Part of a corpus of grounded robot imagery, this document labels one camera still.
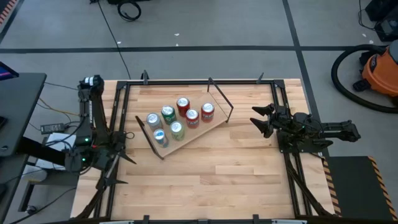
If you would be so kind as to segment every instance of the power adapter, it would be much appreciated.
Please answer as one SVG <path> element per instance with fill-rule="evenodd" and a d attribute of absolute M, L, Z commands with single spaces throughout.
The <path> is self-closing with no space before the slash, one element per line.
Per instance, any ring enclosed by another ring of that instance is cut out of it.
<path fill-rule="evenodd" d="M 63 133 L 65 131 L 65 125 L 63 123 L 45 124 L 40 126 L 40 130 L 42 134 Z"/>

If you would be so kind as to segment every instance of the wooden table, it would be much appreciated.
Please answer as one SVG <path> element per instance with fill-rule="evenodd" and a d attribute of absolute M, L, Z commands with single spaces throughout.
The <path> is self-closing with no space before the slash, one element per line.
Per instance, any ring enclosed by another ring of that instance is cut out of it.
<path fill-rule="evenodd" d="M 284 81 L 292 113 L 308 113 L 300 80 Z M 106 81 L 103 93 L 108 122 L 116 83 Z M 149 112 L 160 110 L 162 99 L 177 99 L 181 93 L 187 97 L 204 94 L 206 86 L 131 87 L 124 129 L 136 135 L 127 140 L 126 150 L 137 165 L 125 160 L 119 163 L 118 179 L 129 184 L 116 186 L 113 220 L 142 220 L 144 215 L 150 215 L 151 220 L 252 219 L 253 214 L 259 214 L 260 218 L 294 217 L 284 157 L 276 137 L 263 138 L 249 120 L 263 119 L 251 107 L 272 103 L 270 86 L 220 85 L 220 88 L 234 105 L 229 123 L 212 129 L 162 161 L 152 153 L 135 115 L 145 118 Z M 210 93 L 228 114 L 230 107 L 218 91 L 210 88 Z M 308 188 L 326 210 L 334 213 L 321 160 L 309 154 L 302 154 L 301 158 Z M 99 175 L 99 171 L 92 169 L 80 177 L 71 217 L 78 215 L 90 201 Z M 301 193 L 296 189 L 304 214 Z"/>

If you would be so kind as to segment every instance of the computer monitor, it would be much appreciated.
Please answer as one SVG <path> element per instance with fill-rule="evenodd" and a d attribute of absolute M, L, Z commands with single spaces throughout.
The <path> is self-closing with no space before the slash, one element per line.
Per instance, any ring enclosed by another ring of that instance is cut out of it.
<path fill-rule="evenodd" d="M 19 74 L 5 65 L 4 63 L 0 62 L 0 80 L 6 80 L 9 78 L 16 78 L 19 77 Z"/>

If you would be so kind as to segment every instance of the red soda can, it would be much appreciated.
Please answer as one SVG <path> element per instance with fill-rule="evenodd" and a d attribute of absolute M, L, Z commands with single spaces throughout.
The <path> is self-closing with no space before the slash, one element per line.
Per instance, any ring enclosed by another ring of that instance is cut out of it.
<path fill-rule="evenodd" d="M 199 126 L 199 113 L 193 109 L 187 111 L 188 128 L 197 128 Z"/>
<path fill-rule="evenodd" d="M 187 111 L 191 108 L 188 98 L 181 97 L 177 100 L 178 113 L 181 117 L 185 117 Z"/>
<path fill-rule="evenodd" d="M 201 120 L 203 122 L 210 122 L 214 117 L 214 105 L 211 103 L 205 103 L 201 107 Z"/>

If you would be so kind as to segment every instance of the wooden tray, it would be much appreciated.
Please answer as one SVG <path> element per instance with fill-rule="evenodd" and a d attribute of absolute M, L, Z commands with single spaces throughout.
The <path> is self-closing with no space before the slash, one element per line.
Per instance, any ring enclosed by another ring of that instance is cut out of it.
<path fill-rule="evenodd" d="M 146 138 L 147 138 L 149 144 L 151 145 L 151 147 L 153 147 L 152 149 L 155 149 L 156 152 L 154 151 L 154 153 L 155 154 L 158 153 L 158 156 L 160 156 L 160 157 L 165 157 L 168 154 L 176 151 L 177 149 L 181 148 L 182 146 L 184 146 L 184 145 L 188 144 L 189 142 L 193 141 L 194 139 L 200 137 L 202 134 L 205 134 L 206 132 L 210 131 L 211 129 L 224 123 L 228 119 L 228 116 L 224 113 L 224 111 L 218 105 L 217 101 L 213 98 L 211 93 L 207 92 L 203 96 L 199 97 L 198 99 L 195 99 L 192 101 L 190 100 L 191 109 L 197 110 L 199 112 L 199 117 L 200 117 L 201 116 L 201 112 L 200 112 L 201 106 L 204 103 L 212 103 L 215 107 L 213 120 L 209 123 L 205 123 L 200 119 L 199 127 L 195 128 L 195 129 L 190 129 L 187 126 L 186 118 L 181 117 L 178 113 L 178 109 L 177 109 L 177 105 L 176 105 L 178 98 L 179 98 L 179 96 L 176 97 L 176 99 L 170 99 L 169 101 L 165 101 L 164 105 L 172 105 L 174 107 L 175 113 L 177 116 L 177 120 L 179 122 L 181 122 L 184 127 L 185 135 L 184 135 L 183 140 L 176 141 L 173 139 L 173 137 L 171 135 L 170 126 L 165 123 L 165 121 L 160 113 L 162 108 L 159 108 L 159 111 L 154 111 L 153 113 L 158 114 L 163 122 L 163 130 L 165 131 L 167 139 L 169 140 L 169 145 L 166 148 L 161 147 L 161 145 L 157 143 L 157 141 L 155 140 L 155 137 L 153 135 L 154 132 L 153 132 L 153 130 L 151 130 L 149 125 L 142 125 L 142 126 L 140 125 L 142 131 L 144 131 L 144 134 L 146 135 Z M 147 124 L 146 118 L 143 119 L 144 122 L 142 122 L 142 120 L 138 116 L 136 116 L 136 119 L 137 119 L 138 123 Z"/>

